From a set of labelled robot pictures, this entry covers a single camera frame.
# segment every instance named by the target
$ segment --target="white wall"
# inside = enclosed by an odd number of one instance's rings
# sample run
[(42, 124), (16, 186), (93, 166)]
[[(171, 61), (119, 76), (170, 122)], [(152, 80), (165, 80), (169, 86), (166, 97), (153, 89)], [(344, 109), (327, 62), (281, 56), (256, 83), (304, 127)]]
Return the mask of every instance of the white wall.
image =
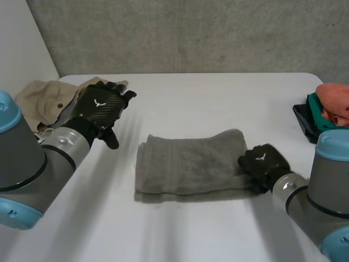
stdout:
[(0, 89), (15, 96), (33, 80), (58, 78), (26, 1), (0, 0)]

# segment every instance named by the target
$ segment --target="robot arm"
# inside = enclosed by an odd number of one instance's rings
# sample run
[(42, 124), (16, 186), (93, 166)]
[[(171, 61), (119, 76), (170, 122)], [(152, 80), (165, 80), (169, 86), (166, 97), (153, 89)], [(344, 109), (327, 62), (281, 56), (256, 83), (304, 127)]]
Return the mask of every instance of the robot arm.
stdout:
[(30, 229), (44, 215), (82, 163), (94, 139), (117, 149), (115, 120), (136, 93), (115, 83), (89, 85), (71, 119), (41, 145), (19, 107), (0, 91), (0, 223)]
[(347, 130), (327, 131), (319, 137), (309, 181), (292, 172), (269, 144), (239, 158), (258, 189), (270, 190), (275, 203), (333, 262), (349, 261), (348, 141)]

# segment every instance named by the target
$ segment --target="orange cloth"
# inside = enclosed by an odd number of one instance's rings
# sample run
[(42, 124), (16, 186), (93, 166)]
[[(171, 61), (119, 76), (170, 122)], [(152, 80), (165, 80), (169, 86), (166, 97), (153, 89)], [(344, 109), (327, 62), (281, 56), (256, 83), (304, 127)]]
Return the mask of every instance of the orange cloth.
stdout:
[(349, 127), (349, 85), (319, 85), (316, 94), (323, 106), (321, 116), (336, 126)]

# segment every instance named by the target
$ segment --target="concrete wall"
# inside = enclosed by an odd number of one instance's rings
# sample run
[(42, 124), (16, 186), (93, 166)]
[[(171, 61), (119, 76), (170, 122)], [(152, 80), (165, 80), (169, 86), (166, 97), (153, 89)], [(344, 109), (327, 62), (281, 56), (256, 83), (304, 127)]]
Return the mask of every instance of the concrete wall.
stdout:
[(0, 89), (15, 96), (58, 73), (25, 0), (0, 0)]
[(349, 84), (349, 1), (27, 2), (61, 76), (309, 72)]

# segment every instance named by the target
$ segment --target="gray wall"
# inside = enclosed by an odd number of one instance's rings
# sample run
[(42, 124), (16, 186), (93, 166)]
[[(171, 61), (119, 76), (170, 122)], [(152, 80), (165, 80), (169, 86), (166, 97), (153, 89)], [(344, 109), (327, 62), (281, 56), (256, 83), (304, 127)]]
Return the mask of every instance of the gray wall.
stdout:
[(347, 0), (27, 0), (61, 76), (309, 72), (349, 84)]

